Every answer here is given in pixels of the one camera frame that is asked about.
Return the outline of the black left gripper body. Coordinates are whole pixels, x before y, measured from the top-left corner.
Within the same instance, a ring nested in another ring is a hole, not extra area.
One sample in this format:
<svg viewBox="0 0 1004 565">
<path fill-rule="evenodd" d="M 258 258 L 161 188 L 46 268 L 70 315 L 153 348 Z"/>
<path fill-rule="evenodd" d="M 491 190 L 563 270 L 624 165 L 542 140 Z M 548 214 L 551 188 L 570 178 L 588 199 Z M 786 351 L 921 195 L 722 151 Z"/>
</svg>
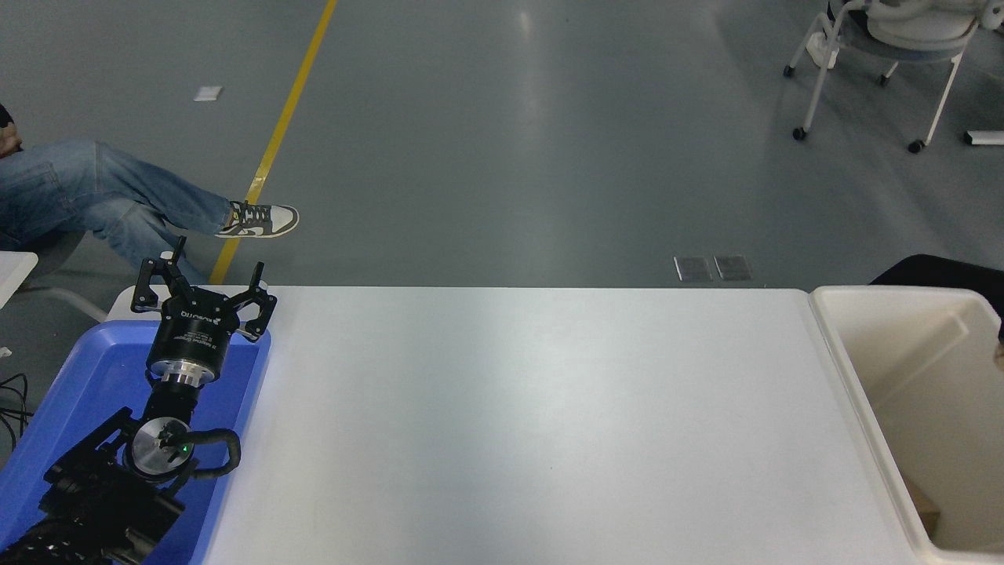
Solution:
<svg viewBox="0 0 1004 565">
<path fill-rule="evenodd" d="M 162 321 L 147 357 L 148 367 L 187 362 L 222 367 L 237 328 L 235 308 L 226 294 L 203 287 L 169 297 L 161 307 Z"/>
</svg>

